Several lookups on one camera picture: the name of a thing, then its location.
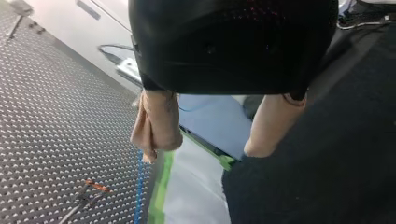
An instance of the green tape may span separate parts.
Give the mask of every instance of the green tape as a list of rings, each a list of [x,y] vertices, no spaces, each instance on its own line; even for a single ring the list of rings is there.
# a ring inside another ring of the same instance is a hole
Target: green tape
[[[199,147],[203,148],[206,152],[208,152],[210,155],[212,155],[214,158],[216,158],[220,162],[220,165],[224,168],[224,170],[226,170],[226,171],[230,171],[231,170],[231,167],[232,167],[231,163],[235,161],[234,158],[229,157],[229,156],[225,156],[225,155],[218,156],[212,150],[210,150],[209,148],[205,147],[200,142],[195,140],[188,133],[185,133],[183,131],[181,131],[181,132],[183,133],[184,136],[188,137],[196,145],[198,145]]]
[[[173,157],[173,152],[163,153],[163,171],[155,181],[154,191],[149,202],[148,224],[163,224],[165,222],[163,204],[165,203],[166,189],[171,174]]]

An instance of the orange handle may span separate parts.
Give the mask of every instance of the orange handle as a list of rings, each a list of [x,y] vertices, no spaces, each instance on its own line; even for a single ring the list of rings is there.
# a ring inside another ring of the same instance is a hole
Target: orange handle
[[[105,186],[100,185],[100,184],[96,184],[95,182],[93,182],[93,180],[90,180],[90,179],[87,179],[87,180],[85,181],[85,184],[91,185],[93,188],[99,189],[99,190],[101,190],[101,191],[103,191],[103,192],[110,192],[110,188],[105,187]]]

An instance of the perforated metal surface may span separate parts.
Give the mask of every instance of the perforated metal surface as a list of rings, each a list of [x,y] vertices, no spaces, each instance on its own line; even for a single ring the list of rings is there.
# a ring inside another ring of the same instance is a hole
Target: perforated metal surface
[[[71,223],[143,223],[151,167],[129,143],[134,97],[51,45],[0,0],[0,223],[58,223],[91,178],[113,192]]]

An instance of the metal tool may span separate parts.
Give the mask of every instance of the metal tool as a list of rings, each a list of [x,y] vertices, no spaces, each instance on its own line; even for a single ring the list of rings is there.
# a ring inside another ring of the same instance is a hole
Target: metal tool
[[[7,0],[7,2],[12,6],[15,13],[18,14],[18,18],[15,20],[11,29],[6,34],[8,39],[12,39],[14,38],[15,32],[23,20],[23,17],[30,16],[33,13],[33,8],[23,0]]]
[[[101,192],[97,193],[93,196],[93,198],[90,198],[89,194],[86,194],[87,189],[89,187],[92,187],[94,189],[98,189]],[[78,195],[75,197],[74,201],[77,203],[75,207],[70,210],[69,213],[67,213],[66,216],[59,222],[59,224],[65,224],[67,223],[70,218],[77,213],[78,211],[82,210],[88,210],[96,205],[99,200],[101,200],[107,193],[110,192],[110,188],[105,187],[100,184],[96,184],[93,180],[86,180],[84,187],[78,192]]]
[[[18,16],[18,18],[15,20],[14,25],[11,27],[9,32],[6,34],[6,37],[8,39],[14,38],[14,34],[17,31],[18,27],[20,26],[22,19],[23,19],[23,16]]]

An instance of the black cloth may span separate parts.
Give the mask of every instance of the black cloth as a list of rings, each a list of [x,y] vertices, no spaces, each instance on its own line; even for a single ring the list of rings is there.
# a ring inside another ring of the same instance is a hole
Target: black cloth
[[[396,223],[396,27],[269,158],[223,175],[232,223]]]

